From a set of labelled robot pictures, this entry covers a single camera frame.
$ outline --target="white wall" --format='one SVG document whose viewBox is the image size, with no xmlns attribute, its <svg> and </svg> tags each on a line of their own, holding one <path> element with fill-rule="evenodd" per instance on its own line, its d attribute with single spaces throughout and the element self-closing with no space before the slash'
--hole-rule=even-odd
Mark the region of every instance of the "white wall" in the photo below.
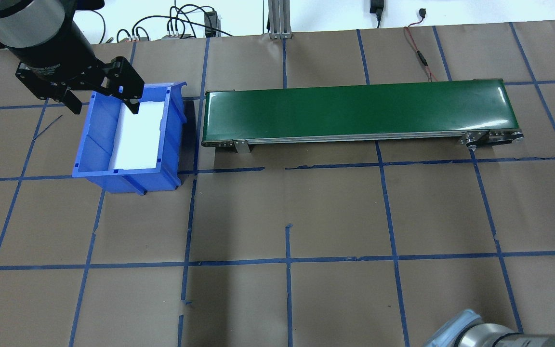
<svg viewBox="0 0 555 347">
<path fill-rule="evenodd" d="M 187 2 L 177 3 L 182 6 Z M 222 20 L 222 30 L 239 36 L 264 32 L 266 3 L 267 0 L 204 0 L 194 4 L 215 7 Z M 130 30 L 145 16 L 168 15 L 172 5 L 172 0 L 106 0 L 106 6 L 99 10 L 106 19 L 105 40 L 114 37 L 121 28 Z M 376 28 L 376 16 L 368 13 L 369 6 L 370 0 L 291 0 L 291 27 L 293 31 Z M 555 0 L 385 0 L 381 27 L 402 27 L 416 22 L 421 7 L 427 9 L 425 26 L 555 19 Z M 191 13 L 189 17 L 204 23 L 201 13 Z M 97 14 L 78 12 L 75 22 L 90 42 L 99 41 L 102 20 Z M 167 34 L 166 22 L 166 18 L 152 18 L 141 26 L 154 40 Z M 202 36 L 202 28 L 197 33 Z"/>
</svg>

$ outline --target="red wire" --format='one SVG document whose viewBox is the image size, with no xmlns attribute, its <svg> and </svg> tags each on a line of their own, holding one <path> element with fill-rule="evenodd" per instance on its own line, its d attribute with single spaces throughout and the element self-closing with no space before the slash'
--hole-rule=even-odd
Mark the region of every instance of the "red wire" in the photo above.
<svg viewBox="0 0 555 347">
<path fill-rule="evenodd" d="M 414 25 L 416 25 L 416 24 L 420 24 L 421 22 L 423 22 L 423 18 L 421 18 L 421 20 L 419 20 L 419 22 L 410 23 L 410 24 L 408 24 L 407 27 L 404 27 L 404 29 L 406 29 L 406 32 L 408 33 L 408 36 L 410 37 L 410 41 L 412 41 L 412 45 L 414 46 L 415 52 L 418 52 L 418 51 L 419 51 L 419 48 L 417 47 L 417 44 L 414 42 L 414 37 L 412 37 L 412 34 L 410 33 L 410 28 L 408 28 L 408 27 L 414 26 Z M 438 79 L 436 78 L 436 76 L 434 76 L 434 74 L 432 73 L 432 70 L 430 69 L 429 66 L 425 66 L 425 70 L 427 70 L 427 72 L 430 73 L 430 76 L 432 76 L 432 77 L 434 78 L 434 80 L 435 80 L 436 82 L 438 82 Z"/>
<path fill-rule="evenodd" d="M 412 45 L 414 46 L 414 50 L 418 51 L 419 48 L 417 48 L 417 44 L 414 42 L 414 38 L 412 38 L 412 34 L 410 33 L 410 29 L 408 27 L 404 27 L 404 29 L 406 29 L 406 32 L 408 33 L 408 36 L 410 37 L 410 41 L 412 41 Z"/>
<path fill-rule="evenodd" d="M 410 26 L 414 26 L 414 25 L 416 25 L 416 24 L 421 24 L 421 22 L 423 22 L 424 19 L 425 19 L 425 18 L 421 18 L 421 20 L 419 20 L 419 22 L 410 23 L 410 24 L 408 24 L 408 26 L 410 27 Z"/>
</svg>

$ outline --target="white insert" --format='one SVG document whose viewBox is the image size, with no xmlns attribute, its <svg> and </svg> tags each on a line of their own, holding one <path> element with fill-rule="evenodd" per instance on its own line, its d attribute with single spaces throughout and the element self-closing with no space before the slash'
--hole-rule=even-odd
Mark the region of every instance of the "white insert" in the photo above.
<svg viewBox="0 0 555 347">
<path fill-rule="evenodd" d="M 109 170 L 156 167 L 163 114 L 164 101 L 144 101 L 138 114 L 121 105 Z"/>
</svg>

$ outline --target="blue plastic bin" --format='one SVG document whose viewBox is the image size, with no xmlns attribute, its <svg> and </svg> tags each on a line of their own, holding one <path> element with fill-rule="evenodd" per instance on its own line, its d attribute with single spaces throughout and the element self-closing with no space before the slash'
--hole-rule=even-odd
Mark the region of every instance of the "blue plastic bin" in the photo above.
<svg viewBox="0 0 555 347">
<path fill-rule="evenodd" d="M 186 82 L 145 85 L 144 101 L 165 101 L 160 123 L 160 143 L 153 169 L 108 169 L 122 102 L 94 92 L 77 152 L 72 176 L 86 178 L 110 193 L 172 190 L 181 185 L 177 177 L 181 129 L 185 123 L 181 87 Z"/>
</svg>

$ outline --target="green conveyor belt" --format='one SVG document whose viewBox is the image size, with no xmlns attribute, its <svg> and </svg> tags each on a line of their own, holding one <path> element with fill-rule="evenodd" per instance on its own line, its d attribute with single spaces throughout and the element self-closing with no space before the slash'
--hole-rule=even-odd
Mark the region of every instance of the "green conveyor belt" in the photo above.
<svg viewBox="0 0 555 347">
<path fill-rule="evenodd" d="M 206 147 L 519 130 L 502 80 L 209 92 L 206 102 Z"/>
</svg>

